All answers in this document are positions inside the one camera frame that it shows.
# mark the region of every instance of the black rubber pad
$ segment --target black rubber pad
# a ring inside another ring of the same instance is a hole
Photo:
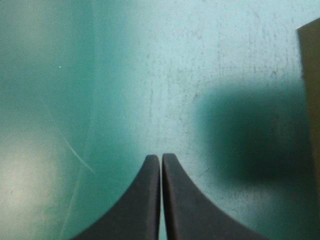
[[[174,154],[164,154],[162,189],[168,240],[266,240],[208,200]]]
[[[119,201],[74,240],[157,240],[160,217],[160,165],[146,157]]]

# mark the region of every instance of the scratch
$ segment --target scratch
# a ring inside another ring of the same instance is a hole
[[[60,128],[57,126],[56,124],[56,121],[54,119],[54,117],[52,116],[51,114],[51,111],[50,109],[48,108],[48,105],[46,104],[45,100],[41,98],[41,101],[43,103],[43,105],[45,106],[47,112],[48,112],[48,115],[50,116],[52,122],[53,122],[53,125],[55,126],[55,128],[58,130],[59,132],[59,135],[61,136],[61,138],[63,139],[64,143],[66,144],[66,146],[69,148],[69,150],[74,154],[74,156],[78,159],[78,161],[83,165],[85,166],[90,172],[92,172],[93,174],[96,174],[96,171],[92,169],[92,167],[89,166],[89,164],[86,163],[85,160],[83,160],[83,158],[81,156],[79,156],[79,154],[74,150],[74,148],[70,145],[70,143],[68,142],[68,140],[66,139],[66,137],[64,136],[64,134],[61,132]]]
[[[206,169],[204,172],[202,172],[199,176],[198,176],[198,179],[201,178],[201,176],[203,174],[205,174],[206,172],[208,172],[210,169],[212,169],[212,167],[209,167],[208,169]]]

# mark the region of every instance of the teal wall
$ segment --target teal wall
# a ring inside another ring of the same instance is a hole
[[[296,29],[319,10],[317,0],[0,1],[0,239],[71,238],[146,155],[166,152],[245,226],[316,239]]]

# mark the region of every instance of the teal surface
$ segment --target teal surface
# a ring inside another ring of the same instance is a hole
[[[245,226],[317,239],[296,29],[319,10],[318,0],[0,1],[0,239],[76,235],[146,155],[166,152]]]

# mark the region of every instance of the green plastic surface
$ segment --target green plastic surface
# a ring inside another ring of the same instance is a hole
[[[317,239],[296,29],[319,10],[318,0],[0,1],[0,239],[71,238],[146,155],[166,152],[245,226]]]

